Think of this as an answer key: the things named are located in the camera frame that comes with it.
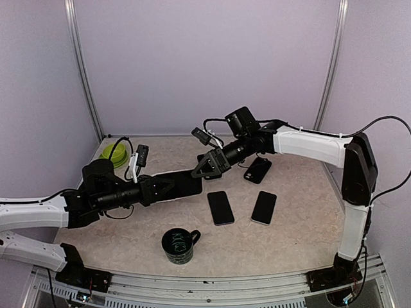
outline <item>black smartphone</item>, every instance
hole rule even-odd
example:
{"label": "black smartphone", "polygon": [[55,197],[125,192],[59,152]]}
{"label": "black smartphone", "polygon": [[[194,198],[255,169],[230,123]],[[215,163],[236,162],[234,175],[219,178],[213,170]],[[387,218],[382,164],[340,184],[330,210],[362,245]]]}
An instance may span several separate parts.
{"label": "black smartphone", "polygon": [[271,168],[271,165],[271,161],[267,158],[257,157],[244,173],[244,179],[255,184],[260,184],[268,170]]}
{"label": "black smartphone", "polygon": [[[197,161],[200,162],[200,160],[202,160],[203,157],[204,157],[204,154],[199,154],[199,155],[197,155]],[[210,172],[210,171],[212,171],[212,170],[213,170],[213,169],[211,168],[211,166],[210,166],[209,164],[205,165],[205,166],[202,168],[202,171],[203,171],[203,172]],[[215,178],[221,178],[222,176],[223,176],[223,175],[205,176],[205,177],[204,177],[204,180],[214,180]]]}
{"label": "black smartphone", "polygon": [[203,191],[203,183],[201,178],[193,178],[191,172],[193,170],[182,170],[167,173],[160,173],[153,177],[173,180],[174,186],[161,198],[160,201],[168,201],[183,197],[201,194]]}
{"label": "black smartphone", "polygon": [[277,201],[276,195],[260,191],[256,206],[252,211],[251,220],[268,226],[274,213],[275,201]]}
{"label": "black smartphone", "polygon": [[207,199],[216,226],[228,225],[234,222],[234,215],[225,191],[210,192],[207,194]]}

